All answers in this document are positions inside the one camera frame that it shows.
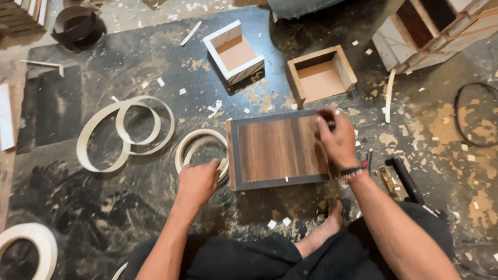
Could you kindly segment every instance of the tool handle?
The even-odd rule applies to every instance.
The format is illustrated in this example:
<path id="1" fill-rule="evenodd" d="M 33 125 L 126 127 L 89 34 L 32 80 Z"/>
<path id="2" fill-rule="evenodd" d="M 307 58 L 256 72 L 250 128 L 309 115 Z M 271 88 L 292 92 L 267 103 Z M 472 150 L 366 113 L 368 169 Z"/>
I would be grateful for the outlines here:
<path id="1" fill-rule="evenodd" d="M 396 170 L 396 174 L 398 174 L 398 177 L 406 189 L 406 193 L 410 197 L 410 200 L 423 206 L 425 204 L 424 198 L 418 190 L 417 185 L 413 181 L 410 173 L 406 169 L 406 166 L 403 164 L 403 161 L 401 161 L 399 157 L 395 156 L 387 159 L 385 164 L 394 167 L 394 170 Z"/>

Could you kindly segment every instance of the beige edge banding coil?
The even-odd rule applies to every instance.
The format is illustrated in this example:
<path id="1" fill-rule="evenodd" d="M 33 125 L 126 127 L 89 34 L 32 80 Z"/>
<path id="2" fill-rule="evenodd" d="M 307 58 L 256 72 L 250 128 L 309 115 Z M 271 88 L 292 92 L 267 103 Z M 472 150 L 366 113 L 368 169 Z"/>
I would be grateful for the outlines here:
<path id="1" fill-rule="evenodd" d="M 145 145 L 145 144 L 152 142 L 159 135 L 159 131 L 161 129 L 161 122 L 160 122 L 159 115 L 151 107 L 139 102 L 140 100 L 143 100 L 143 99 L 153 99 L 153 100 L 159 101 L 166 108 L 166 110 L 169 113 L 171 126 L 170 126 L 170 129 L 169 129 L 169 132 L 168 132 L 168 135 L 166 136 L 166 138 L 159 145 L 157 145 L 155 148 L 153 148 L 149 151 L 146 151 L 146 152 L 132 152 L 131 151 L 132 144 Z M 128 133 L 126 132 L 125 128 L 124 128 L 125 114 L 131 106 L 146 107 L 152 112 L 152 114 L 154 116 L 154 128 L 152 129 L 152 133 L 150 134 L 150 136 L 147 139 L 140 141 L 140 142 L 132 141 L 130 139 Z M 88 152 L 87 152 L 88 141 L 90 140 L 90 136 L 91 136 L 93 130 L 97 127 L 97 125 L 105 117 L 107 117 L 109 114 L 111 114 L 112 112 L 114 112 L 116 110 L 119 110 L 118 115 L 116 116 L 116 130 L 118 131 L 118 135 L 123 140 L 123 149 L 121 151 L 121 155 L 119 156 L 119 158 L 117 159 L 117 161 L 113 165 L 111 165 L 110 167 L 108 167 L 104 170 L 100 170 L 100 169 L 97 169 L 96 167 L 94 167 L 90 163 L 90 159 L 88 158 Z M 159 151 L 160 149 L 162 149 L 169 142 L 171 137 L 173 136 L 174 130 L 175 130 L 175 118 L 173 116 L 173 112 L 168 107 L 168 105 L 166 105 L 166 103 L 164 103 L 162 100 L 160 100 L 159 98 L 154 97 L 154 96 L 147 96 L 146 95 L 146 96 L 133 97 L 133 98 L 125 100 L 125 101 L 113 103 L 113 104 L 103 108 L 102 110 L 98 111 L 87 122 L 85 127 L 83 127 L 83 129 L 80 133 L 80 136 L 78 138 L 78 142 L 76 144 L 76 155 L 78 157 L 78 160 L 80 161 L 80 164 L 89 171 L 103 172 L 103 173 L 113 172 L 113 171 L 118 170 L 121 166 L 124 165 L 124 163 L 126 162 L 126 160 L 128 159 L 128 156 L 130 154 L 148 155 L 148 154 L 155 153 L 155 152 Z"/>
<path id="2" fill-rule="evenodd" d="M 57 242 L 44 225 L 27 223 L 13 226 L 0 234 L 0 260 L 7 247 L 18 239 L 27 239 L 38 250 L 38 268 L 33 280 L 49 280 L 57 264 Z"/>
<path id="3" fill-rule="evenodd" d="M 199 138 L 199 137 L 202 137 L 202 136 L 214 136 L 214 137 L 216 137 L 225 146 L 225 148 L 228 151 L 227 140 L 218 131 L 210 130 L 210 129 L 199 129 L 199 130 L 196 130 L 196 131 L 192 131 L 187 136 L 185 136 L 184 139 L 182 139 L 182 141 L 178 145 L 178 148 L 176 149 L 175 167 L 176 167 L 176 171 L 178 172 L 178 174 L 180 174 L 180 172 L 182 171 L 183 166 L 185 165 L 184 162 L 183 162 L 183 154 L 185 153 L 185 149 L 187 148 L 188 144 L 193 139 Z M 227 153 L 227 157 L 224 158 L 222 160 L 222 162 L 220 162 L 220 168 L 222 168 L 222 171 L 221 171 L 221 174 L 220 174 L 220 179 L 218 180 L 219 182 L 222 182 L 225 179 L 225 177 L 227 176 L 227 174 L 228 174 L 228 167 L 229 167 L 229 165 L 228 165 L 228 153 Z"/>

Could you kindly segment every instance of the foot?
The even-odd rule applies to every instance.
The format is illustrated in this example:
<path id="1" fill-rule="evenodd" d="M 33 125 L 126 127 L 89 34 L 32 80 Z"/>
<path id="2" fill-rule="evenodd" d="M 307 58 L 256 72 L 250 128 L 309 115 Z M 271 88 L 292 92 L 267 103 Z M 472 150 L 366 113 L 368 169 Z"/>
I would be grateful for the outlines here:
<path id="1" fill-rule="evenodd" d="M 338 200 L 334 206 L 329 208 L 329 217 L 325 222 L 301 241 L 294 244 L 303 259 L 316 251 L 329 237 L 342 228 L 341 210 L 342 203 Z"/>

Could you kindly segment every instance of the right hand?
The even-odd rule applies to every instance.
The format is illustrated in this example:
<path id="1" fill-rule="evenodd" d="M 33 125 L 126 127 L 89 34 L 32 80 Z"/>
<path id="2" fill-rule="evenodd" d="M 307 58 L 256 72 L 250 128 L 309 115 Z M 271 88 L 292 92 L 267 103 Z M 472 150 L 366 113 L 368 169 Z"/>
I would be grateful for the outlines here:
<path id="1" fill-rule="evenodd" d="M 356 136 L 353 125 L 336 107 L 323 107 L 316 111 L 316 124 L 327 156 L 339 170 L 360 167 L 356 157 Z M 328 122 L 334 121 L 331 131 Z"/>

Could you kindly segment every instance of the fabric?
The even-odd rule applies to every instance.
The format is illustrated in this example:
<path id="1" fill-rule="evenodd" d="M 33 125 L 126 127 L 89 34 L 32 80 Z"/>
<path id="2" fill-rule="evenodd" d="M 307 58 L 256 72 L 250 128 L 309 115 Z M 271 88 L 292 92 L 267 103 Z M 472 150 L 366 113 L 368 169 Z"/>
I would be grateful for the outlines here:
<path id="1" fill-rule="evenodd" d="M 453 240 L 447 223 L 421 206 L 401 202 L 402 209 L 452 259 Z M 124 280 L 136 278 L 157 238 L 137 246 L 130 255 Z M 396 279 L 383 260 L 363 218 L 330 237 L 305 259 L 281 237 L 256 242 L 189 236 L 180 279 L 203 280 L 388 280 Z"/>

